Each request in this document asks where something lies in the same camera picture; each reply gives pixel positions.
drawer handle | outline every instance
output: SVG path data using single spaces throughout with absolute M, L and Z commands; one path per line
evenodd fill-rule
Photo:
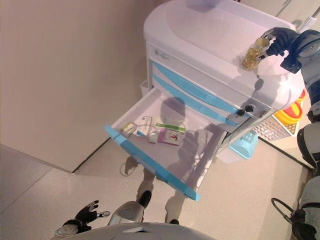
M 193 97 L 213 106 L 218 109 L 224 110 L 231 114 L 236 114 L 238 109 L 234 106 L 226 103 L 225 101 L 219 99 L 218 97 L 210 94 L 209 92 L 201 89 L 200 87 L 196 86 L 195 84 L 189 82 L 188 80 L 184 79 L 183 77 L 173 73 L 172 71 L 168 70 L 167 68 L 159 65 L 158 63 L 154 62 L 155 67 L 163 73 L 171 82 L 177 85 L 179 88 L 184 90 L 185 92 L 189 93 Z
M 195 201 L 198 201 L 200 196 L 196 193 L 192 188 L 184 184 L 180 179 L 175 177 L 172 173 L 168 172 L 163 166 L 145 154 L 142 150 L 132 144 L 128 139 L 122 136 L 117 130 L 112 128 L 109 125 L 104 127 L 105 131 L 109 134 L 109 136 L 121 146 L 128 154 L 130 154 L 133 158 L 143 161 L 146 164 L 147 168 L 152 168 L 155 170 L 156 175 L 162 179 L 164 182 L 172 186 L 173 188 L 181 191 L 185 196 L 191 198 Z
M 200 112 L 200 113 L 202 113 L 212 119 L 215 119 L 221 123 L 229 124 L 229 125 L 236 126 L 236 127 L 239 126 L 238 124 L 234 123 L 233 121 L 230 121 L 226 117 L 224 117 L 224 116 L 220 115 L 219 113 L 211 110 L 210 108 L 202 105 L 201 103 L 197 102 L 196 100 L 192 99 L 191 97 L 183 94 L 182 92 L 180 92 L 179 90 L 177 90 L 173 86 L 171 86 L 170 84 L 163 81 L 160 77 L 158 77 L 154 74 L 152 76 L 172 96 L 176 97 L 178 100 L 181 99 L 183 101 L 183 103 L 188 105 L 190 108 L 192 108 L 192 109 L 194 109 L 194 110 L 196 110 L 196 111 L 198 111 L 198 112 Z

open drawer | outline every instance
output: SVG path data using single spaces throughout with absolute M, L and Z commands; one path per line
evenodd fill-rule
M 137 124 L 143 116 L 168 116 L 186 121 L 186 132 L 181 134 L 179 146 L 153 144 L 147 137 L 132 134 L 126 138 L 121 134 L 127 123 Z M 105 130 L 150 172 L 193 200 L 199 199 L 197 189 L 227 133 L 180 99 L 156 87 L 112 126 L 105 126 Z

black knob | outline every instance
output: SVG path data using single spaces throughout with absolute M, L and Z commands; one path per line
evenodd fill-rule
M 246 111 L 244 109 L 240 109 L 236 112 L 236 114 L 238 114 L 239 116 L 243 116 L 245 115 Z
M 247 105 L 245 106 L 244 110 L 247 112 L 247 113 L 250 113 L 250 112 L 253 112 L 255 109 L 255 106 L 254 105 Z

wall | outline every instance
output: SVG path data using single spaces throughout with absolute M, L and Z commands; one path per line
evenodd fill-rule
M 158 0 L 3 0 L 1 143 L 73 171 L 141 97 Z
M 241 3 L 298 25 L 320 6 L 319 0 L 241 0 Z M 320 20 L 316 21 L 312 29 L 320 31 Z

drawer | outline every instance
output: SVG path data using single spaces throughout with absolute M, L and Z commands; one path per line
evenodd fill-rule
M 229 133 L 250 118 L 248 114 L 238 115 L 239 108 L 156 62 L 152 63 L 152 84 L 162 91 L 168 91 L 173 96 L 179 97 L 186 105 L 210 118 L 212 123 Z
M 179 146 L 157 142 L 149 143 L 143 136 L 132 134 L 128 138 L 121 129 L 129 122 L 139 124 L 143 116 L 170 117 L 186 121 L 186 132 L 181 135 Z M 227 132 L 213 124 L 210 118 L 154 87 L 112 126 L 105 126 L 109 136 L 127 153 L 158 178 L 198 200 L 199 188 L 213 157 Z

